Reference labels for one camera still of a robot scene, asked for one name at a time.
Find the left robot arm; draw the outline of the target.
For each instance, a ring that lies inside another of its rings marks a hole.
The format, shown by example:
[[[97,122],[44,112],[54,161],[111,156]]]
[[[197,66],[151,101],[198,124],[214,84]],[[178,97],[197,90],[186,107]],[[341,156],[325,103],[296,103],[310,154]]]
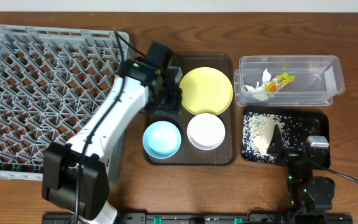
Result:
[[[118,143],[141,110],[179,113],[182,76],[173,51],[152,42],[146,55],[121,62],[107,98],[85,126],[67,143],[46,148],[42,197],[72,212],[65,223],[114,223],[109,173],[121,166]]]

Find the green snack wrapper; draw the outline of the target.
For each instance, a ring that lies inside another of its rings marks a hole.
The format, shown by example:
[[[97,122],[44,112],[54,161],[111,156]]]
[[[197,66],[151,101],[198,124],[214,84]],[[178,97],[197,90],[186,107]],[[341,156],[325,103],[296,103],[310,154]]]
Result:
[[[267,93],[278,92],[281,88],[292,82],[295,78],[296,76],[290,75],[287,72],[277,75],[271,82],[266,84],[265,91]]]

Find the white tissue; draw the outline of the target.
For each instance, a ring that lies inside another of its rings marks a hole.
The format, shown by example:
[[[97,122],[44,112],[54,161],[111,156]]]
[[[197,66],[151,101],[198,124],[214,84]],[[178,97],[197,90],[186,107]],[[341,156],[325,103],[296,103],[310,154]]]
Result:
[[[256,83],[256,86],[250,86],[245,85],[244,89],[247,93],[251,93],[252,97],[259,100],[259,101],[266,101],[268,100],[268,96],[266,94],[266,84],[271,80],[272,76],[268,72],[267,69],[265,69],[262,73],[262,83],[259,82]]]

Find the light blue bowl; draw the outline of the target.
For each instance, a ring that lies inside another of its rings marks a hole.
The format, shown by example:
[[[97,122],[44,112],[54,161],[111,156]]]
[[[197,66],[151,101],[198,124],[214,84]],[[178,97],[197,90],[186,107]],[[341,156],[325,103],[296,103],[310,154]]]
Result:
[[[171,122],[157,121],[145,129],[142,144],[149,156],[156,159],[167,159],[179,150],[181,132]]]

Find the white bowl with food scraps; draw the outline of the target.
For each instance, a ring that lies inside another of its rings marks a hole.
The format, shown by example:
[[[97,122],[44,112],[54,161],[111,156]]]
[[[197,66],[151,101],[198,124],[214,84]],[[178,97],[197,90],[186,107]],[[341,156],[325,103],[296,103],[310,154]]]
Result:
[[[226,128],[219,117],[203,113],[190,120],[186,132],[194,147],[210,151],[221,145],[226,135]]]

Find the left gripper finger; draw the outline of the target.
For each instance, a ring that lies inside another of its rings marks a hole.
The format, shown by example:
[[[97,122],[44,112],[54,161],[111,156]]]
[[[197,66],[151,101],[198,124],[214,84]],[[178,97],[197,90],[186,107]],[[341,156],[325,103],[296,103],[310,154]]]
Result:
[[[178,114],[181,110],[182,89],[169,89],[167,96],[167,113]]]
[[[170,112],[169,105],[164,101],[148,101],[144,110],[154,114],[167,114]]]

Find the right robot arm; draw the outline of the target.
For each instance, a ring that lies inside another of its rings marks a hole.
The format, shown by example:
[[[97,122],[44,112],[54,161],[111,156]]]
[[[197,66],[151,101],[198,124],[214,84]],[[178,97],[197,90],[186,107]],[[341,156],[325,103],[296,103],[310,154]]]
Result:
[[[313,169],[329,152],[324,136],[308,136],[299,149],[284,146],[280,128],[273,129],[267,154],[288,167],[288,196],[293,206],[287,212],[287,223],[327,223],[326,211],[333,207],[335,183],[328,177],[313,175]]]

